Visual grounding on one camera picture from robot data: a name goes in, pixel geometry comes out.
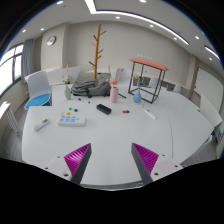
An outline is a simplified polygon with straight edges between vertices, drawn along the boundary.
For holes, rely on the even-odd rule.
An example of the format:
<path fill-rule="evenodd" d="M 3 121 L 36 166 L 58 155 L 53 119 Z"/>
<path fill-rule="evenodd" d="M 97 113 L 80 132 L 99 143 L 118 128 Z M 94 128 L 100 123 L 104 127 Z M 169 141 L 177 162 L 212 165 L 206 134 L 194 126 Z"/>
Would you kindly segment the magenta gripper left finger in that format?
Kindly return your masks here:
<path fill-rule="evenodd" d="M 91 154 L 91 144 L 88 143 L 64 157 L 64 160 L 72 174 L 71 181 L 73 183 L 77 185 L 81 183 Z"/>

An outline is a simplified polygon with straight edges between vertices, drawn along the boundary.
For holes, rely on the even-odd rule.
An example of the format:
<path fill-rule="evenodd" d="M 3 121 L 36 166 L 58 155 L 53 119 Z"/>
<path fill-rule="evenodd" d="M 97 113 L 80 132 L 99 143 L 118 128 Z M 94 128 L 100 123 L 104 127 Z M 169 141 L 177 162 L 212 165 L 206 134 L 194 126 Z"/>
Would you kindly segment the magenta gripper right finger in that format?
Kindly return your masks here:
<path fill-rule="evenodd" d="M 159 155 L 139 144 L 133 143 L 131 154 L 141 176 L 144 185 L 153 182 L 151 172 L 158 160 Z"/>

